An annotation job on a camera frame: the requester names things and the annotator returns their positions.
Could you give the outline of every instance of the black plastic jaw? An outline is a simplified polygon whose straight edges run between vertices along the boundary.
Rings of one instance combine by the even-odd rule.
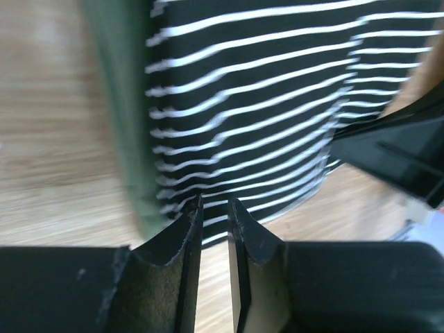
[[[444,332],[444,259],[421,243],[281,241],[229,207],[236,333]]]
[[[331,155],[433,208],[444,201],[444,81],[421,99],[333,137]]]
[[[114,298],[106,332],[194,332],[203,204],[132,251]]]

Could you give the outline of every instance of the green curtain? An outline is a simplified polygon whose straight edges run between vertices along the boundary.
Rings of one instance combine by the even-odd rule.
[[[149,99],[145,96],[150,1],[80,0],[102,68],[123,180],[146,239],[164,228],[160,214]]]

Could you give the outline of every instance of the wooden floor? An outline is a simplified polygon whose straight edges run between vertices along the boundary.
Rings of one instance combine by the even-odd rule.
[[[391,110],[444,77],[443,40]],[[386,239],[403,225],[401,201],[343,166],[314,198],[267,227],[284,239]],[[0,1],[0,245],[141,242],[76,2]],[[203,252],[196,331],[232,332],[231,317],[221,244]]]

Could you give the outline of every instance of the black and white striped fabric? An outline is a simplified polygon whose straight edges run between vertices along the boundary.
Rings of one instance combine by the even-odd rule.
[[[162,211],[227,198],[261,222],[313,196],[336,128],[377,118],[417,67],[441,0],[157,0],[146,67]]]

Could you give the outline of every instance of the white stripe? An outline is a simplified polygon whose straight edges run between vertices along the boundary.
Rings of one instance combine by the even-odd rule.
[[[229,73],[233,73],[236,71],[244,71],[247,69],[252,69],[252,68],[261,67],[261,66],[264,66],[267,64],[271,64],[274,62],[288,60],[288,59],[296,58],[299,56],[306,56],[306,55],[314,54],[314,53],[318,53],[318,52],[347,49],[347,48],[354,47],[354,46],[357,46],[360,44],[362,44],[362,41],[346,42],[346,43],[327,45],[327,46],[318,46],[318,47],[313,47],[313,48],[305,49],[305,50],[301,50],[301,51],[294,51],[294,52],[284,53],[284,54],[280,54],[280,55],[273,55],[271,57],[261,58],[258,60],[245,62],[243,64],[222,67],[222,68],[215,69],[215,70],[211,71],[210,73],[208,73],[208,74],[206,74],[206,75],[204,75],[204,76],[202,76],[190,83],[187,83],[185,85],[180,85],[177,87],[165,87],[165,88],[155,87],[155,88],[152,88],[146,92],[146,95],[148,97],[150,97],[150,96],[162,97],[167,94],[183,94],[185,92],[190,92],[195,89],[204,87],[205,85],[208,85],[208,84],[220,79],[224,75],[229,74]],[[330,67],[344,65],[344,64],[352,63],[352,62],[356,62],[356,61],[357,61],[357,59],[356,60],[348,59],[348,60],[339,60],[339,61],[334,61],[334,62],[328,62],[328,63],[324,63],[324,64],[317,65],[314,67],[300,69],[299,71],[295,71],[294,73],[300,72],[301,75],[303,75],[303,73],[305,73],[305,71],[309,71],[310,69],[322,70],[322,69],[327,69]]]
[[[332,163],[330,163],[330,164],[327,164],[325,167],[326,167],[326,168],[331,168],[331,167],[335,166],[336,164],[338,164],[340,161],[341,161],[341,160],[336,160],[336,161],[334,161],[334,162],[332,162]]]
[[[216,241],[218,239],[224,238],[228,236],[228,232],[222,232],[220,234],[216,234],[214,236],[205,238],[204,240],[202,240],[202,245],[207,245],[208,243],[211,243],[212,241]]]
[[[349,95],[365,94],[365,95],[376,95],[376,96],[390,96],[390,95],[395,95],[399,92],[400,90],[363,89],[363,90],[352,90],[346,92],[344,95],[349,96]]]
[[[310,141],[313,141],[317,137],[327,133],[331,128],[332,128],[332,125],[330,123],[327,123],[324,126],[320,127],[318,130],[314,130],[310,134],[305,135],[304,137],[301,137],[299,140],[296,140],[292,144],[282,147],[281,149],[278,149],[276,151],[272,151],[272,152],[265,154],[261,157],[255,158],[254,160],[245,161],[245,162],[233,165],[233,166],[229,166],[227,168],[217,169],[216,171],[213,171],[211,173],[208,173],[208,172],[188,173],[187,175],[183,176],[180,179],[173,179],[173,178],[167,178],[165,176],[161,176],[158,179],[158,183],[159,183],[159,185],[162,185],[162,186],[171,187],[171,186],[179,185],[180,183],[185,182],[188,179],[193,178],[193,177],[210,179],[210,178],[215,178],[220,175],[223,175],[224,173],[242,170],[242,169],[245,169],[246,167],[251,167],[251,166],[257,165],[259,163],[266,162],[268,160],[272,160],[273,158],[279,157],[281,155],[284,155],[285,153],[293,151],[294,149],[296,149],[298,147],[308,144]],[[330,140],[321,140],[318,143],[322,146],[325,146],[329,141]],[[305,153],[312,155],[313,151],[306,151]]]
[[[256,199],[266,198],[268,196],[273,196],[275,194],[279,194],[279,193],[282,193],[285,191],[289,191],[291,189],[295,189],[296,187],[300,187],[301,185],[306,184],[307,182],[313,180],[314,178],[319,177],[319,175],[322,172],[323,172],[323,168],[318,167],[318,168],[312,170],[310,173],[308,173],[304,177],[299,178],[297,181],[295,181],[291,184],[288,184],[284,187],[278,187],[277,189],[274,189],[273,191],[264,192],[261,194],[257,194],[255,196],[244,196],[243,198],[239,198],[239,200],[242,202],[247,201],[247,200],[256,200]],[[223,205],[226,202],[227,202],[227,200],[213,201],[211,203],[206,204],[205,208],[216,207],[219,205]]]
[[[300,197],[298,200],[296,200],[294,203],[292,203],[292,204],[291,204],[291,207],[286,207],[285,209],[280,210],[278,213],[273,214],[273,215],[270,215],[270,216],[266,217],[265,219],[262,219],[262,220],[260,220],[260,221],[258,221],[258,222],[261,223],[261,224],[265,224],[265,223],[267,223],[267,222],[269,222],[269,221],[272,221],[272,220],[278,218],[279,216],[282,216],[282,215],[286,214],[289,210],[291,210],[291,209],[297,207],[298,205],[300,205],[301,203],[303,203],[303,202],[306,201],[307,199],[311,198],[311,197],[312,197],[316,192],[318,192],[318,191],[319,191],[319,187],[315,187],[314,189],[312,189],[311,191],[309,191],[309,192],[306,193],[305,195],[301,196],[301,197]],[[213,218],[213,219],[209,219],[209,220],[207,220],[205,225],[215,224],[215,223],[218,223],[218,222],[224,221],[224,220],[226,220],[226,219],[227,219],[227,216],[226,216],[226,215],[225,215],[225,216],[219,216],[219,217],[216,217],[216,218]],[[213,237],[208,237],[208,238],[207,238],[208,241],[207,241],[207,239],[204,239],[203,242],[202,242],[202,244],[203,244],[203,245],[208,244],[208,243],[211,242],[211,241],[215,241],[215,240],[220,239],[220,238],[223,238],[224,236],[227,236],[227,235],[228,235],[227,232],[223,232],[223,233],[221,233],[221,234],[217,234],[217,235],[215,235],[215,236],[213,236]]]
[[[304,12],[318,12],[326,10],[336,10],[347,7],[354,7],[364,5],[366,3],[372,3],[379,0],[346,0],[334,3],[317,3],[314,5],[299,5],[299,6],[286,6],[276,8],[264,8],[258,10],[247,10],[244,12],[234,12],[229,14],[218,15],[207,19],[202,19],[197,22],[183,24],[182,26],[172,26],[162,29],[162,37],[174,37],[181,36],[187,33],[193,33],[195,31],[209,28],[210,26],[216,26],[217,24],[245,21],[247,19],[257,19],[260,17],[272,17],[300,14]]]
[[[294,165],[296,165],[297,163],[300,163],[301,161],[303,161],[305,158],[319,152],[321,149],[323,149],[328,143],[330,142],[330,139],[324,139],[321,140],[319,142],[316,142],[313,146],[311,146],[310,148],[308,148],[307,150],[303,151],[301,154],[297,154],[296,156],[293,156],[291,159],[287,160],[286,162],[283,162],[277,166],[274,166],[273,168],[258,172],[258,173],[254,173],[254,174],[250,174],[244,177],[240,177],[240,178],[235,178],[235,179],[230,179],[230,180],[226,180],[223,182],[216,182],[210,185],[205,185],[205,184],[193,184],[188,186],[185,189],[181,189],[179,191],[176,191],[173,193],[173,195],[171,195],[172,191],[171,190],[165,190],[162,189],[159,194],[158,197],[163,198],[165,196],[169,197],[169,198],[173,198],[174,196],[186,193],[192,189],[211,189],[214,187],[218,187],[221,185],[228,185],[228,184],[235,184],[238,182],[246,182],[248,180],[257,180],[258,178],[262,177],[262,176],[266,176],[268,174],[272,174],[281,170],[284,170],[286,168],[292,167]],[[170,181],[168,178],[165,177],[161,177],[163,179],[161,179],[159,182],[168,182]]]
[[[151,11],[150,11],[150,18],[154,18],[154,17],[157,17],[157,16],[160,16],[160,15],[162,15],[164,13],[164,9],[163,8],[153,8]],[[148,43],[149,43],[149,40],[146,40],[146,45],[147,46],[150,46],[150,45],[148,45]]]
[[[399,62],[384,62],[380,64],[357,64],[350,65],[347,69],[375,69],[375,68],[414,68],[421,65],[420,62],[413,62],[409,64],[402,64]]]
[[[391,49],[361,49],[352,51],[349,56],[355,56],[358,54],[385,54],[385,53],[421,53],[428,52],[431,47],[394,47]]]
[[[219,163],[223,158],[226,158],[231,155],[239,154],[244,151],[252,151],[254,149],[258,149],[260,147],[263,147],[267,144],[270,144],[272,142],[284,139],[285,137],[288,137],[289,135],[293,135],[307,127],[316,125],[317,123],[321,122],[322,120],[331,117],[333,114],[335,114],[341,107],[339,106],[340,103],[337,103],[333,105],[329,110],[317,114],[310,118],[307,121],[304,121],[302,123],[298,123],[297,125],[287,128],[286,130],[275,133],[274,135],[271,135],[269,137],[265,137],[261,140],[257,140],[253,142],[252,144],[247,144],[245,146],[238,146],[236,148],[231,148],[226,151],[221,151],[220,153],[217,153],[216,155],[213,155],[212,157],[206,159],[206,160],[188,160],[186,162],[180,163],[180,164],[166,164],[166,163],[159,163],[156,164],[157,170],[159,171],[167,171],[167,172],[174,172],[177,170],[181,170],[185,167],[189,167],[190,165],[212,165]]]
[[[441,34],[441,30],[421,31],[421,30],[384,30],[372,31],[371,33],[361,33],[352,37],[352,40],[363,40],[372,37],[427,37]]]
[[[307,200],[308,198],[310,198],[310,197],[312,197],[317,191],[318,191],[318,189],[319,189],[319,183],[321,182],[321,180],[318,180],[317,182],[314,182],[314,184],[311,184],[310,183],[310,185],[313,187],[314,186],[314,188],[312,189],[312,190],[306,190],[305,191],[305,194],[303,195],[303,196],[301,196],[296,202],[294,202],[293,203],[293,207],[295,206],[295,205],[299,205],[299,204],[301,204],[303,201],[305,201],[305,200]],[[275,204],[275,202],[277,202],[277,200],[275,200],[275,201],[273,201],[273,202],[271,202],[271,203],[268,203],[268,205],[274,205]],[[259,206],[254,206],[254,207],[250,207],[250,208],[248,208],[247,210],[248,210],[248,212],[254,212],[254,211],[256,211],[256,210],[261,210],[261,209],[264,209],[263,208],[263,205],[259,205]],[[283,213],[282,212],[280,212],[280,213],[278,213],[278,214],[274,214],[273,216],[269,216],[269,217],[267,217],[266,219],[262,219],[261,221],[259,221],[259,223],[261,223],[261,224],[263,224],[263,223],[266,223],[267,221],[271,221],[272,219],[275,219],[276,217],[278,217],[278,216],[280,216],[280,215],[283,215]],[[213,218],[213,219],[209,219],[209,220],[206,220],[204,223],[203,223],[203,226],[204,227],[207,227],[207,226],[209,226],[209,225],[213,225],[213,224],[215,224],[215,223],[218,223],[218,222],[222,222],[222,221],[225,221],[227,219],[227,216],[225,215],[225,216],[218,216],[218,217],[215,217],[215,218]]]
[[[361,17],[368,21],[376,19],[437,19],[444,17],[444,12],[384,12]]]
[[[194,62],[198,62],[202,59],[208,58],[214,54],[217,54],[223,50],[227,49],[233,49],[235,47],[241,47],[241,46],[247,46],[262,42],[268,42],[271,40],[281,40],[284,38],[290,38],[295,36],[302,36],[302,35],[313,35],[317,33],[331,33],[335,31],[344,31],[350,28],[354,28],[357,26],[361,26],[365,22],[361,21],[353,21],[348,22],[344,24],[339,24],[336,26],[319,26],[316,28],[302,28],[302,29],[296,29],[296,30],[290,30],[290,31],[284,31],[279,33],[269,33],[266,35],[259,35],[254,37],[248,37],[243,38],[241,40],[230,40],[229,42],[223,42],[214,44],[211,46],[207,46],[204,49],[201,49],[197,52],[190,53],[189,55],[186,55],[181,58],[176,59],[165,59],[160,62],[156,62],[154,64],[151,64],[145,68],[146,73],[153,73],[154,71],[162,71],[168,68],[174,68],[174,67],[181,67],[185,65],[192,64]],[[154,46],[159,44],[159,41],[162,41],[162,38],[158,35],[150,38],[146,41],[147,46]]]
[[[164,8],[168,4],[164,1],[156,0],[153,2],[153,9],[150,11],[150,17],[154,18],[164,13]]]
[[[163,39],[161,37],[155,36],[153,38],[146,40],[146,46],[153,47],[153,46],[159,45],[160,43],[162,43],[162,41],[163,41]]]
[[[285,182],[287,180],[291,180],[294,179],[296,177],[298,177],[301,173],[304,173],[312,168],[314,168],[316,165],[318,165],[320,162],[322,162],[322,160],[324,160],[326,158],[325,155],[321,155],[321,153],[318,154],[317,157],[315,157],[314,159],[310,160],[308,163],[298,167],[296,170],[293,170],[291,173],[288,173],[284,176],[280,176],[278,178],[274,178],[272,180],[267,180],[265,182],[256,182],[254,184],[250,184],[250,185],[244,185],[241,187],[236,187],[234,189],[227,189],[224,191],[219,191],[219,192],[214,192],[211,194],[202,194],[203,198],[211,198],[213,196],[220,196],[222,194],[229,194],[229,193],[234,193],[234,192],[238,192],[238,191],[243,191],[246,189],[255,189],[258,187],[265,187],[265,186],[269,186],[269,185],[276,185],[279,184],[281,182]],[[157,198],[159,199],[171,199],[173,198],[177,193],[175,193],[173,190],[169,191],[164,191],[162,194],[158,194]],[[194,197],[190,196],[189,198],[184,199],[178,206],[177,206],[177,210],[175,207],[173,207],[172,211],[178,211],[180,212],[183,208],[183,206],[185,206],[185,204],[192,200]]]
[[[333,127],[334,128],[344,128],[344,127],[347,127],[347,126],[350,126],[350,125],[352,125],[352,124],[351,123],[337,123]]]
[[[269,108],[271,106],[281,104],[281,103],[288,101],[290,99],[294,99],[297,96],[307,94],[308,92],[312,92],[314,90],[329,87],[335,83],[344,81],[345,79],[350,78],[354,75],[355,75],[354,73],[346,73],[346,74],[343,74],[340,76],[336,76],[334,78],[329,78],[328,80],[324,80],[324,81],[317,83],[315,85],[309,85],[308,87],[303,87],[303,88],[294,90],[292,92],[287,92],[286,94],[273,97],[267,101],[252,104],[249,106],[244,106],[242,108],[235,108],[235,109],[220,112],[213,119],[209,120],[204,126],[201,126],[200,128],[194,128],[192,130],[184,130],[184,131],[180,131],[180,132],[174,131],[174,130],[165,130],[165,131],[162,131],[162,134],[160,134],[160,135],[161,135],[161,137],[186,137],[188,135],[195,135],[198,133],[207,132],[208,130],[211,130],[211,129],[219,126],[221,123],[223,123],[223,121],[225,119],[227,119],[229,117],[232,117],[232,116],[235,116],[238,114],[244,114],[244,113],[248,113],[248,112],[258,111],[258,110],[261,110],[264,108]],[[290,76],[292,76],[294,78],[294,77],[298,77],[300,75],[298,75],[297,72],[293,72],[293,73],[290,73]],[[238,88],[234,88],[234,89],[228,89],[228,90],[226,90],[226,91],[228,91],[228,94],[224,94],[224,92],[222,91],[221,93],[218,93],[214,98],[206,100],[205,102],[195,106],[194,108],[190,108],[188,110],[181,110],[181,111],[172,110],[171,108],[169,108],[169,109],[166,109],[165,111],[159,112],[159,113],[155,113],[154,111],[152,111],[152,112],[150,112],[150,116],[153,119],[163,119],[165,117],[169,117],[169,118],[188,117],[188,116],[206,111],[206,110],[214,107],[215,105],[222,103],[231,94],[234,94],[234,92],[237,93],[237,90],[239,92],[242,92],[242,91],[248,91],[248,89],[253,90],[251,85],[250,85],[250,87],[245,86],[245,87],[238,87]],[[154,137],[157,137],[156,135],[158,133],[159,133],[159,130],[156,130],[156,129],[151,131],[151,134]]]
[[[351,101],[346,102],[342,106],[357,106],[359,108],[374,108],[377,106],[383,106],[389,104],[391,101],[382,102],[382,103],[370,103],[370,102],[363,102],[363,101]]]
[[[178,211],[178,205],[174,204],[168,204],[168,205],[164,205],[161,209],[160,209],[160,214],[168,214],[170,212],[177,212]]]
[[[323,97],[319,100],[308,102],[308,103],[303,104],[293,110],[290,110],[288,112],[285,112],[285,113],[276,115],[274,117],[265,119],[263,121],[259,121],[257,123],[252,124],[252,125],[244,126],[241,128],[235,128],[233,130],[218,133],[216,136],[214,136],[214,138],[211,140],[211,142],[200,145],[200,146],[188,146],[188,147],[179,148],[179,149],[158,146],[158,147],[155,147],[153,150],[155,153],[163,153],[165,155],[176,155],[176,154],[184,153],[187,151],[201,151],[204,149],[217,147],[217,146],[220,146],[227,138],[229,138],[233,135],[239,135],[242,133],[248,133],[248,132],[251,132],[254,130],[262,129],[266,126],[273,125],[275,123],[278,123],[280,121],[284,121],[286,119],[290,119],[298,114],[301,114],[303,112],[311,110],[311,109],[313,109],[319,105],[322,105],[324,103],[334,101],[334,100],[340,98],[341,96],[343,96],[344,92],[346,92],[347,89],[350,89],[350,88],[349,87],[348,88],[341,88],[338,91],[334,92],[333,94],[330,94],[330,95]]]
[[[399,82],[406,82],[408,80],[410,80],[410,77],[396,78],[389,76],[374,76],[372,78],[350,78],[348,80],[345,80],[344,83],[346,84],[367,83],[367,82],[399,83]]]
[[[258,205],[258,206],[254,206],[251,207],[250,209],[248,209],[249,212],[255,212],[257,210],[262,210],[264,208],[268,208],[268,207],[272,207],[275,205],[279,205],[280,203],[285,203],[287,201],[293,200],[297,197],[299,197],[301,194],[303,193],[307,193],[309,190],[309,188],[316,188],[319,184],[321,184],[323,181],[323,178],[318,178],[318,179],[314,179],[312,180],[310,183],[308,183],[307,185],[305,185],[302,189],[299,189],[298,191],[289,194],[288,196],[284,196],[282,198],[279,198],[277,200],[274,201],[269,201],[267,203],[264,203],[262,205]]]
[[[381,114],[380,111],[367,112],[367,113],[344,112],[339,115],[339,118],[356,119],[356,118],[364,118],[364,117],[368,117],[368,116],[379,116],[380,114]]]

